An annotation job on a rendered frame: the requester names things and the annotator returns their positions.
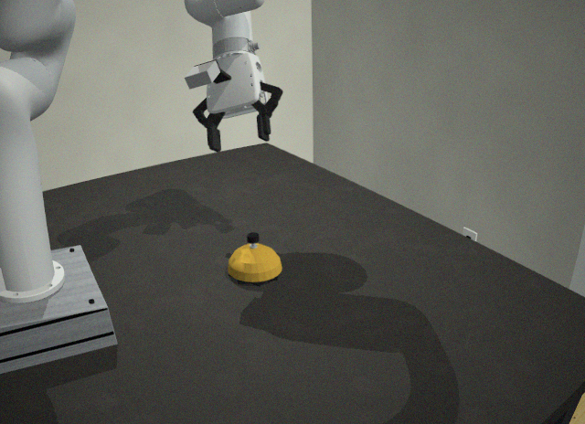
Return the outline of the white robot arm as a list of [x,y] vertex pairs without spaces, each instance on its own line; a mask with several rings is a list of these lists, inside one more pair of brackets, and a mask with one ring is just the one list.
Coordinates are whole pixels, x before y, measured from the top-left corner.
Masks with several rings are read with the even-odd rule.
[[[251,10],[265,0],[185,0],[212,27],[213,59],[234,50],[256,55]],[[76,21],[73,0],[0,0],[0,301],[35,302],[60,289],[52,260],[37,145],[31,121],[53,101]],[[25,51],[33,50],[33,51]],[[53,261],[53,264],[52,264]]]

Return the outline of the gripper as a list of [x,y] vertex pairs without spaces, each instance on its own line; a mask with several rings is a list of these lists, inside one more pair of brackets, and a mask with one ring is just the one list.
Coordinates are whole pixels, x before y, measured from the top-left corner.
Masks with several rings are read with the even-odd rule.
[[[209,149],[221,151],[218,125],[222,119],[255,111],[259,112],[258,137],[268,142],[271,134],[270,117],[278,106],[282,89],[265,83],[261,62],[254,54],[234,50],[221,53],[215,59],[219,67],[231,76],[231,80],[208,84],[207,97],[193,110],[197,120],[207,128]],[[266,91],[271,93],[269,100]],[[209,112],[207,118],[204,115],[206,109]]]

